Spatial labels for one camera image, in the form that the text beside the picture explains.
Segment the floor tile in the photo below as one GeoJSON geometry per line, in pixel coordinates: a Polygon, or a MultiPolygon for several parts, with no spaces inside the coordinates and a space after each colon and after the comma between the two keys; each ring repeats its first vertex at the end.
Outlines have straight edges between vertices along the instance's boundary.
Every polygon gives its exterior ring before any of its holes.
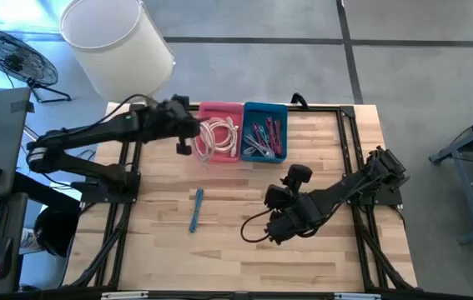
{"type": "Polygon", "coordinates": [[[174,74],[156,94],[192,101],[353,103],[342,46],[171,44],[174,74]]]}
{"type": "Polygon", "coordinates": [[[472,40],[473,0],[345,0],[352,38],[472,40]]]}
{"type": "Polygon", "coordinates": [[[341,38],[335,0],[145,0],[168,37],[341,38]]]}
{"type": "Polygon", "coordinates": [[[412,178],[402,188],[407,237],[421,288],[473,296],[473,230],[453,162],[428,157],[473,124],[472,48],[356,47],[365,103],[376,104],[390,148],[412,178]]]}

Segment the wooden table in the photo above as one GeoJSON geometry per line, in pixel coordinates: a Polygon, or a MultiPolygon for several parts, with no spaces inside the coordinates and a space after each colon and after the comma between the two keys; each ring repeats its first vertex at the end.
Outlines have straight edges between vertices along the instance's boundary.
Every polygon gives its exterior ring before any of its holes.
{"type": "MultiPolygon", "coordinates": [[[[127,110],[127,106],[122,107],[122,112],[127,110]]],[[[363,153],[384,146],[376,107],[357,105],[355,112],[363,153]]],[[[363,290],[353,219],[347,206],[311,238],[295,237],[277,246],[271,242],[246,243],[239,235],[245,219],[264,211],[266,188],[279,184],[290,164],[302,163],[314,171],[301,191],[327,188],[341,179],[344,166],[333,113],[290,112],[288,157],[281,164],[202,164],[195,156],[175,154],[176,142],[171,138],[143,146],[142,184],[128,227],[120,289],[363,290]],[[190,233],[197,188],[204,189],[204,201],[198,230],[190,233]]],[[[120,148],[117,142],[99,145],[96,162],[116,163],[120,148]]],[[[108,207],[97,204],[80,218],[64,284],[78,278],[101,247],[108,207]]],[[[405,230],[397,212],[376,207],[375,218],[383,251],[405,280],[415,285],[405,230]]],[[[251,222],[245,230],[247,238],[262,237],[267,220],[263,216],[251,222]]],[[[373,256],[368,259],[376,283],[373,256]]],[[[105,282],[112,264],[111,253],[105,282]]]]}

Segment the blue cable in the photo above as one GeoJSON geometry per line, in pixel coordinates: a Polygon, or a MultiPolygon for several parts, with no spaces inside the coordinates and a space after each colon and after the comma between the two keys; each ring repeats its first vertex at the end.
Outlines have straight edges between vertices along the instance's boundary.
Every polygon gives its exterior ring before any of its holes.
{"type": "Polygon", "coordinates": [[[195,193],[194,216],[192,217],[192,222],[189,224],[189,231],[191,233],[195,233],[195,230],[197,230],[197,221],[199,220],[199,209],[201,208],[201,202],[203,201],[203,193],[204,191],[202,188],[198,188],[195,193]]]}

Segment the concrete floor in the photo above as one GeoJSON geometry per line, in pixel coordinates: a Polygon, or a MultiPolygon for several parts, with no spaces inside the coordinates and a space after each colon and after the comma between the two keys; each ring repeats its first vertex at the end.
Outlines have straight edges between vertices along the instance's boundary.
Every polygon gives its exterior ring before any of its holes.
{"type": "MultiPolygon", "coordinates": [[[[6,17],[11,22],[0,23],[0,28],[56,33],[58,16],[67,2],[34,0],[34,9],[39,4],[42,8],[40,14],[33,14],[38,17],[6,17]]],[[[298,92],[310,103],[362,100],[377,105],[386,146],[412,176],[401,192],[420,287],[473,296],[473,245],[460,246],[455,240],[473,230],[464,193],[452,163],[433,167],[427,160],[473,124],[473,43],[469,43],[473,41],[473,0],[345,0],[352,38],[460,41],[462,45],[354,46],[355,76],[362,95],[356,99],[344,45],[308,44],[309,40],[289,44],[294,38],[321,39],[322,43],[345,38],[335,0],[146,0],[146,4],[166,37],[286,41],[171,43],[177,64],[158,98],[185,93],[193,101],[288,102],[298,92]]],[[[0,7],[0,15],[10,11],[0,7]]],[[[106,105],[68,46],[59,36],[48,37],[58,42],[29,43],[55,64],[60,75],[55,88],[71,93],[73,102],[37,105],[28,125],[38,133],[90,123],[103,115],[106,105]]],[[[9,88],[1,73],[0,88],[9,88]]],[[[67,174],[56,178],[71,180],[67,174]]],[[[31,204],[28,222],[38,209],[31,204]]],[[[33,254],[25,259],[22,281],[51,288],[60,280],[62,264],[45,253],[33,254]]]]}

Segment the white cylinder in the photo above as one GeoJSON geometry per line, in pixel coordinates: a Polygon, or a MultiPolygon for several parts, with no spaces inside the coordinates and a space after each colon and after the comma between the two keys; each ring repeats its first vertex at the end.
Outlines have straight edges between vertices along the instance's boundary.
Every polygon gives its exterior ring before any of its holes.
{"type": "Polygon", "coordinates": [[[75,0],[60,18],[60,33],[108,101],[151,95],[173,71],[174,54],[141,0],[75,0]]]}

